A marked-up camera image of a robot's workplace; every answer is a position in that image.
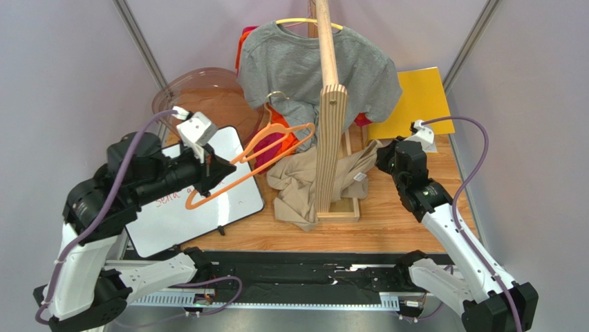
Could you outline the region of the orange plastic hanger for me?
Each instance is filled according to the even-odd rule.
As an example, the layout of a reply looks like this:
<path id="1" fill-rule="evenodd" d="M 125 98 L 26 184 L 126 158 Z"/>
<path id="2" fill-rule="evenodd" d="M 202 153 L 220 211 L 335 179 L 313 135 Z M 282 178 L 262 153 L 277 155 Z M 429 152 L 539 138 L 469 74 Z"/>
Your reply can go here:
<path id="1" fill-rule="evenodd" d="M 257 167 L 256 169 L 252 170 L 250 173 L 240 177 L 238 180 L 234 181 L 233 183 L 226 185 L 224 188 L 218 190 L 217 192 L 210 194 L 208 197 L 205 197 L 195 203 L 194 199 L 195 199 L 196 195 L 198 194 L 198 192 L 196 190 L 193 190 L 189 194 L 189 196 L 187 197 L 187 200 L 185 201 L 185 208 L 187 210 L 195 210 L 196 208 L 199 208 L 200 206 L 204 205 L 205 203 L 208 203 L 209 201 L 217 198 L 221 194 L 226 193 L 227 191 L 240 185 L 241 183 L 243 183 L 247 179 L 252 178 L 253 176 L 257 175 L 262 170 L 264 170 L 266 167 L 271 166 L 272 163 L 275 163 L 278 160 L 280 160 L 281 158 L 291 154 L 303 143 L 308 142 L 315 134 L 316 126 L 314 123 L 311 123 L 311 122 L 306 123 L 306 124 L 297 125 L 294 127 L 286 127 L 285 125 L 283 125 L 281 123 L 273 122 L 272 120 L 270 120 L 269 123 L 266 126 L 264 126 L 264 128 L 262 128 L 251 139 L 249 145 L 243 150 L 243 152 L 231 161 L 231 164 L 233 164 L 233 165 L 235 165 L 237 163 L 243 164 L 243 163 L 248 163 L 252 159 L 257 159 L 261 154 L 269 151 L 271 148 L 273 148 L 277 145 L 280 145 L 285 139 L 290 137 L 290 134 L 294 135 L 295 132 L 301 131 L 304 129 L 309 129 L 310 132 L 303 140 L 300 140 L 297 144 L 291 146 L 289 149 L 276 155 L 273 159 L 270 159 L 268 162 L 262 164 L 260 167 Z M 272 144 L 266 146 L 264 149 L 261 149 L 255 153 L 253 153 L 255 146 L 258 143 L 260 143 L 264 138 L 266 138 L 272 134 L 281 134 L 281 138 L 278 139 L 277 141 L 273 142 Z"/>

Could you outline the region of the beige t shirt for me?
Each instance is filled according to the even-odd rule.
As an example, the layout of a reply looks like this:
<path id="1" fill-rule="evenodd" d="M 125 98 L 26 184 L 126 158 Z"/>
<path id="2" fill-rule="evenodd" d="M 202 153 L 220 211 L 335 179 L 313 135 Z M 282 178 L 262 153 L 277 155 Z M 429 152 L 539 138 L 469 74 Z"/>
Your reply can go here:
<path id="1" fill-rule="evenodd" d="M 377 150 L 383 144 L 371 141 L 363 150 L 338 160 L 332 202 L 342 198 L 365 199 L 368 196 L 368 171 L 377 160 Z M 278 190 L 274 199 L 274 217 L 293 223 L 302 230 L 313 229 L 316 217 L 316 163 L 317 149 L 282 158 L 266 172 L 268 185 Z"/>

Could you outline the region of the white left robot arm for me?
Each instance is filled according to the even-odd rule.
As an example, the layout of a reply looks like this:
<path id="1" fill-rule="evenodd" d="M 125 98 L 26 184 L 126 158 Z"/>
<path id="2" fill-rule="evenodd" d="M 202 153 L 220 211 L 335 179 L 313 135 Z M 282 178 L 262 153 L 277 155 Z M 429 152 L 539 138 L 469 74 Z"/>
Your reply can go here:
<path id="1" fill-rule="evenodd" d="M 206 194 L 235 171 L 211 147 L 205 150 L 205 162 L 188 147 L 170 158 L 157 135 L 138 132 L 108 147 L 107 162 L 67 196 L 55 269 L 49 283 L 33 292 L 40 311 L 50 313 L 48 319 L 36 314 L 39 323 L 52 331 L 93 329 L 145 295 L 210 280 L 212 263 L 198 248 L 128 272 L 104 267 L 112 245 L 145 205 L 186 187 Z"/>

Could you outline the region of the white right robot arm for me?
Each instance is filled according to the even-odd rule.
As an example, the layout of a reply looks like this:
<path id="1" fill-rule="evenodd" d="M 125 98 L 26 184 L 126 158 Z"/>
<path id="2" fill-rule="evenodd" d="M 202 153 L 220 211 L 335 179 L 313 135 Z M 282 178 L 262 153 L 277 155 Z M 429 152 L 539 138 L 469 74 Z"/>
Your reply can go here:
<path id="1" fill-rule="evenodd" d="M 539 294 L 519 283 L 466 225 L 447 190 L 429 177 L 421 143 L 396 138 L 377 150 L 376 167 L 391 175 L 402 205 L 442 244 L 460 275 L 415 250 L 398 259 L 400 284 L 422 288 L 461 319 L 466 331 L 529 331 Z"/>

